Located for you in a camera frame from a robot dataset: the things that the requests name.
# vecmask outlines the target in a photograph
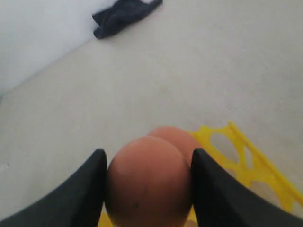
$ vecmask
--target egg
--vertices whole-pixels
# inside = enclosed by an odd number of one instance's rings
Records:
[[[189,166],[161,138],[131,141],[109,165],[105,206],[114,225],[183,227],[191,205]]]
[[[192,156],[196,148],[201,148],[199,142],[188,132],[174,126],[161,126],[151,131],[148,136],[162,138],[173,144],[191,165]]]

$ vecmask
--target dark spot on egg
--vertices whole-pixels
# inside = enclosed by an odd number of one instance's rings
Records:
[[[140,206],[139,202],[135,202],[135,203],[133,204],[133,208],[134,208],[135,210],[139,209],[139,206]]]

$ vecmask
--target white wall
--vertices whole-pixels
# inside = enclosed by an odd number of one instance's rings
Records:
[[[93,38],[91,14],[114,0],[1,0],[0,96]]]

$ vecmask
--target yellow plastic tray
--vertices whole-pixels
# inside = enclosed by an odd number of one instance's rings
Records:
[[[229,124],[223,128],[212,129],[202,126],[198,131],[190,132],[208,152],[208,154],[224,169],[232,170],[236,179],[244,186],[250,188],[253,181],[267,183],[276,193],[281,202],[281,208],[291,212],[295,202],[303,207],[303,196],[301,193],[274,167],[274,165],[244,136],[234,125]],[[214,134],[226,136],[235,146],[239,162],[235,163],[221,154],[211,143],[210,138]],[[251,152],[253,166],[247,165],[245,148]],[[106,213],[101,214],[98,227],[113,227]],[[197,223],[195,211],[192,208],[188,220]]]

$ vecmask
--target eggshell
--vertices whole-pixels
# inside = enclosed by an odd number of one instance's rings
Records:
[[[151,131],[148,136],[162,138],[173,144],[191,165],[192,156],[196,148],[201,148],[199,142],[188,132],[174,126],[161,126]]]
[[[133,140],[108,168],[105,205],[117,226],[182,227],[192,205],[189,166],[161,138]]]

